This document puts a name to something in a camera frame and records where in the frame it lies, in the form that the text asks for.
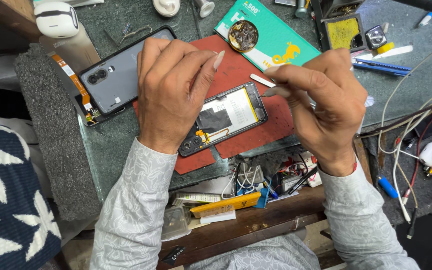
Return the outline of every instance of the smartphone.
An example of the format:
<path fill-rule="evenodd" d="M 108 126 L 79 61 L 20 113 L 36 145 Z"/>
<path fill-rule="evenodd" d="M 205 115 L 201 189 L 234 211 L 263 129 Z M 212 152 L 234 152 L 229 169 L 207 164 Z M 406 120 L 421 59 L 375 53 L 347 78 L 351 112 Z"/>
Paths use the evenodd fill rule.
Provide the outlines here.
<path fill-rule="evenodd" d="M 149 37 L 176 39 L 171 27 L 163 26 L 79 73 L 79 80 L 102 114 L 116 112 L 138 97 L 138 52 Z"/>
<path fill-rule="evenodd" d="M 204 101 L 201 112 L 183 143 L 181 156 L 189 156 L 268 120 L 254 82 L 248 82 Z"/>

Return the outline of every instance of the fingernail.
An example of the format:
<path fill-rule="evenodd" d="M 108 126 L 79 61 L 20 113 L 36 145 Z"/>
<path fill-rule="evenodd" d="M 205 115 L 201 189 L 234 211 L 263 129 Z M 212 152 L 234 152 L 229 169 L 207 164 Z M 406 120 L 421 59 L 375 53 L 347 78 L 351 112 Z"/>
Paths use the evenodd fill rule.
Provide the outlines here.
<path fill-rule="evenodd" d="M 291 96 L 291 92 L 288 89 L 280 86 L 271 87 L 270 89 L 266 90 L 265 94 L 267 97 L 280 95 L 284 98 L 289 98 Z"/>
<path fill-rule="evenodd" d="M 263 73 L 264 74 L 272 73 L 272 72 L 275 72 L 278 69 L 279 69 L 279 66 L 270 67 L 270 68 L 267 68 Z"/>
<path fill-rule="evenodd" d="M 222 51 L 217 55 L 216 61 L 214 62 L 213 67 L 214 67 L 215 70 L 218 69 L 219 65 L 220 65 L 221 62 L 223 61 L 223 56 L 224 56 L 224 51 L 222 50 Z"/>

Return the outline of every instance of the white patterned sleeve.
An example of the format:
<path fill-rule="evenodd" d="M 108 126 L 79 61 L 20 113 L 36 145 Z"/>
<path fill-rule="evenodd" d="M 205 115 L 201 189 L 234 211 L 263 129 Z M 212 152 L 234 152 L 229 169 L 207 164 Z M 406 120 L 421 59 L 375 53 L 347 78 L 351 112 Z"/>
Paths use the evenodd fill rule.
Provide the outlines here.
<path fill-rule="evenodd" d="M 320 175 L 334 248 L 349 269 L 419 269 L 399 244 L 381 208 L 384 200 L 366 180 L 359 161 L 349 176 L 321 170 Z"/>
<path fill-rule="evenodd" d="M 156 268 L 176 158 L 134 140 L 95 225 L 90 269 Z"/>

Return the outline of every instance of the camera lens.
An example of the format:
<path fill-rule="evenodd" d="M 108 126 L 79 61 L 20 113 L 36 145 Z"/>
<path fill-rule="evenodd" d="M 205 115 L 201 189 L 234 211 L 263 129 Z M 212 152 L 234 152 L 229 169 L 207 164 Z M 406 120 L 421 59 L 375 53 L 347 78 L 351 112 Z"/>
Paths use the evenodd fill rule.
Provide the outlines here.
<path fill-rule="evenodd" d="M 95 84 L 97 81 L 98 81 L 98 79 L 94 75 L 91 75 L 88 78 L 88 82 L 91 84 Z"/>
<path fill-rule="evenodd" d="M 99 78 L 101 78 L 101 79 L 106 78 L 106 75 L 107 75 L 106 70 L 100 70 L 97 72 L 97 74 L 98 74 Z"/>

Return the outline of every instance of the gray foam pad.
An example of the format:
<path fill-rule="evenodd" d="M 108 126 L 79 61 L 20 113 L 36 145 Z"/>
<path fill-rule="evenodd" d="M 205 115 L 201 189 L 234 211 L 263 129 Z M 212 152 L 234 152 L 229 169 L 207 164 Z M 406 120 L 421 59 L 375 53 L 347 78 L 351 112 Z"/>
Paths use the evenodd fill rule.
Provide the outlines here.
<path fill-rule="evenodd" d="M 84 219 L 98 215 L 98 200 L 89 169 L 77 112 L 56 71 L 39 44 L 15 61 L 22 94 L 43 153 L 51 190 L 61 217 Z"/>
<path fill-rule="evenodd" d="M 386 134 L 387 145 L 385 148 L 386 151 L 393 149 L 394 140 L 399 136 L 401 132 L 403 132 L 403 130 L 404 128 L 397 128 L 387 132 Z M 410 132 L 410 134 L 408 134 L 406 137 L 408 138 L 410 135 L 415 136 L 413 132 Z M 372 179 L 374 181 L 375 179 L 377 179 L 376 176 L 378 174 L 381 174 L 386 177 L 386 179 L 391 183 L 391 185 L 393 185 L 393 165 L 395 159 L 393 157 L 393 154 L 385 154 L 384 166 L 382 169 L 379 168 L 380 166 L 377 158 L 377 149 L 378 149 L 377 140 L 378 140 L 378 136 L 373 136 L 373 137 L 363 139 L 366 149 L 369 150 L 369 166 L 371 169 Z M 426 144 L 430 142 L 432 142 L 432 136 L 421 142 L 420 145 L 421 150 L 423 150 Z M 414 144 L 408 150 L 406 150 L 406 147 L 407 145 L 403 143 L 401 150 L 416 155 L 416 144 Z M 411 181 L 411 177 L 413 176 L 413 172 L 414 172 L 414 166 L 416 162 L 419 161 L 405 154 L 400 154 L 398 161 L 406 177 L 408 178 L 409 181 Z M 432 176 L 426 176 L 426 174 L 423 173 L 423 167 L 424 165 L 420 163 L 419 168 L 417 170 L 416 179 L 413 185 L 413 190 L 416 194 L 416 199 L 418 204 L 417 217 L 421 217 L 432 213 Z M 408 184 L 404 180 L 403 175 L 401 174 L 399 168 L 396 168 L 396 181 L 398 183 L 400 193 L 404 194 L 404 192 L 408 189 Z M 397 198 L 391 199 L 381 188 L 381 186 L 379 186 L 378 184 L 375 187 L 380 191 L 382 197 L 385 200 L 382 210 L 388 217 L 391 224 L 397 225 L 406 222 L 403 217 L 401 207 L 399 205 L 399 200 Z M 410 217 L 412 215 L 414 206 L 415 206 L 414 199 L 413 196 L 410 194 L 406 204 L 406 210 L 408 211 Z"/>

